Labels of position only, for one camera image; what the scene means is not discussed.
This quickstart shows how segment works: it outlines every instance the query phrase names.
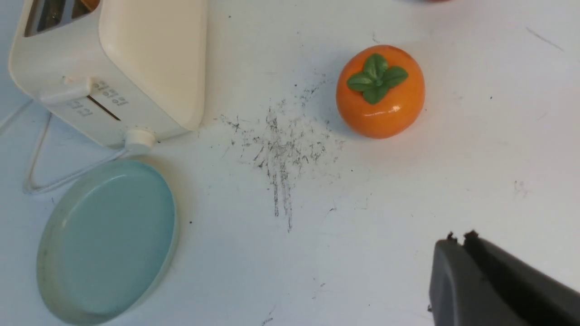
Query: fake fruit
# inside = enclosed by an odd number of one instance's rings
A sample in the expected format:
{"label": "fake fruit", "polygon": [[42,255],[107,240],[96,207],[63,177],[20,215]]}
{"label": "fake fruit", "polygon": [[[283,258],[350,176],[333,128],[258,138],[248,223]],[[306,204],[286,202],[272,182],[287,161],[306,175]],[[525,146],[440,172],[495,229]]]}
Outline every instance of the fake fruit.
{"label": "fake fruit", "polygon": [[344,67],[336,88],[340,116],[356,132],[388,138],[407,129],[425,102],[419,64],[389,45],[368,48]]}

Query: white toaster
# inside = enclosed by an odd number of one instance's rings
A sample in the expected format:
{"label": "white toaster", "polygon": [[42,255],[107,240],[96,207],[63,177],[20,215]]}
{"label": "white toaster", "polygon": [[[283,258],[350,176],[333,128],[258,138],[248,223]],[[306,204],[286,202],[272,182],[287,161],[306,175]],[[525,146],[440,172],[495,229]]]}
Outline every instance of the white toaster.
{"label": "white toaster", "polygon": [[10,74],[102,146],[176,136],[204,111],[207,10],[207,0],[25,0]]}

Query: round dish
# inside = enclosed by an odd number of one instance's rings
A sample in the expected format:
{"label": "round dish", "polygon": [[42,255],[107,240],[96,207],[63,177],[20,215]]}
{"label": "round dish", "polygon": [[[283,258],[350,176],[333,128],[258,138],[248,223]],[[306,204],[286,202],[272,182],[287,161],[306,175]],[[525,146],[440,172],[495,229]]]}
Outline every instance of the round dish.
{"label": "round dish", "polygon": [[100,324],[136,306],[175,251],[178,221],[163,177],[139,161],[104,164],[60,200],[42,234],[42,300],[70,324]]}

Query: toaster lever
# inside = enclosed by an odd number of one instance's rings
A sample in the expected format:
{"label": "toaster lever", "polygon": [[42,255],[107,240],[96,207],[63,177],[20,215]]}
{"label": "toaster lever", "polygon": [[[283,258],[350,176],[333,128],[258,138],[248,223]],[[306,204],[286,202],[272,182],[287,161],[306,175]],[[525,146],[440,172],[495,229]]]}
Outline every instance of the toaster lever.
{"label": "toaster lever", "polygon": [[80,99],[90,95],[91,85],[90,78],[51,85],[40,91],[39,100],[45,105],[54,105]]}

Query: black object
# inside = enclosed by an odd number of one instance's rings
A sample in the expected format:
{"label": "black object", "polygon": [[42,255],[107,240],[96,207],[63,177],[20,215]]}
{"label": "black object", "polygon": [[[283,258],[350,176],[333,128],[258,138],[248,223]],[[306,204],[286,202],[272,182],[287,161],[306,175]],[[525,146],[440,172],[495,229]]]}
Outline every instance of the black object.
{"label": "black object", "polygon": [[435,245],[430,307],[436,326],[580,326],[580,294],[473,231]]}

